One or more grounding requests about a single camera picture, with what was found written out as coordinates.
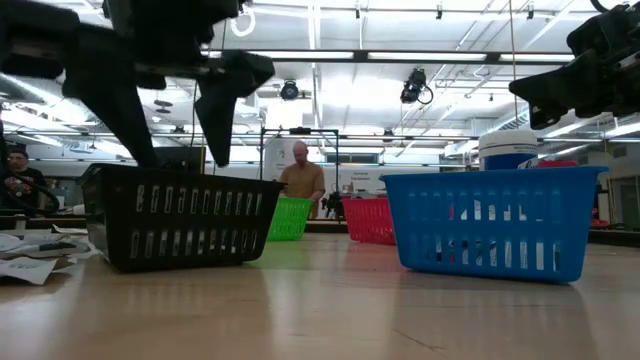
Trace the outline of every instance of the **table surface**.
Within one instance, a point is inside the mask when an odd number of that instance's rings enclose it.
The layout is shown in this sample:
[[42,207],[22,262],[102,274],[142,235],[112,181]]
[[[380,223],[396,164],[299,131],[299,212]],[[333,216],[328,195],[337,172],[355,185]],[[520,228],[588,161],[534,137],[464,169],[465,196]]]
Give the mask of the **table surface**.
[[2,281],[3,360],[639,359],[640,251],[590,245],[571,286],[421,274],[305,235],[235,268],[122,275],[91,258]]

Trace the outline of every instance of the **green basket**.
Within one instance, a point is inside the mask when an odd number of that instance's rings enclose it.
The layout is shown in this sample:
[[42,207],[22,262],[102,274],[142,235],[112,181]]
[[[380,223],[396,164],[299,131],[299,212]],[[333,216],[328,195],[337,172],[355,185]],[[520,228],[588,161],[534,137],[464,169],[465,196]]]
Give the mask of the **green basket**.
[[279,198],[267,241],[300,240],[312,203],[307,199]]

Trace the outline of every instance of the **tan shirt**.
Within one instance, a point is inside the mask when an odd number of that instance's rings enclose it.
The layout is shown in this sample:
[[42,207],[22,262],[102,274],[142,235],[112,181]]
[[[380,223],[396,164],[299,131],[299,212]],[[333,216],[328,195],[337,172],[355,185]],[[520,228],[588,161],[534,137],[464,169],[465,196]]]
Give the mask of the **tan shirt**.
[[[304,167],[298,164],[289,165],[282,171],[280,182],[287,183],[284,194],[287,197],[308,199],[314,192],[324,188],[324,172],[314,163],[306,163]],[[311,205],[311,218],[318,216],[318,202]]]

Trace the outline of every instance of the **man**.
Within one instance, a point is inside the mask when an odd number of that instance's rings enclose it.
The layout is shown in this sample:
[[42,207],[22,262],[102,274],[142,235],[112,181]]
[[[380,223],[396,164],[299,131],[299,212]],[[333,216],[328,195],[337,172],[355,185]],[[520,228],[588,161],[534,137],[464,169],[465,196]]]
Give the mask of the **man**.
[[280,182],[287,183],[284,195],[292,198],[309,199],[311,205],[310,218],[318,216],[318,201],[324,195],[324,173],[322,168],[307,160],[309,149],[302,141],[293,145],[293,157],[296,163],[287,166],[280,175]]
[[[29,154],[27,154],[26,151],[20,149],[11,150],[9,153],[9,166],[11,167],[11,170],[36,185],[47,186],[42,173],[36,169],[29,168],[28,165]],[[34,189],[31,185],[15,178],[9,171],[6,171],[5,174],[3,174],[2,180],[6,187],[11,191],[11,194],[22,202],[35,208],[44,207],[44,196],[40,197],[40,192]],[[3,199],[3,207],[7,209],[20,208],[8,197]]]

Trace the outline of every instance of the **basket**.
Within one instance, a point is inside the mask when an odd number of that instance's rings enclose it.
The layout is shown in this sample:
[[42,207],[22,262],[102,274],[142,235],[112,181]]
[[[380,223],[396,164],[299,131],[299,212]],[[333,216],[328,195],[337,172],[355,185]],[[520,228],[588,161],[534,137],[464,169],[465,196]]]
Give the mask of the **basket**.
[[386,175],[400,262],[443,274],[575,281],[606,170]]
[[284,187],[105,164],[81,182],[89,239],[123,272],[258,259]]
[[351,240],[395,245],[389,199],[342,199]]
[[273,215],[268,241],[300,240],[313,201],[281,197]]

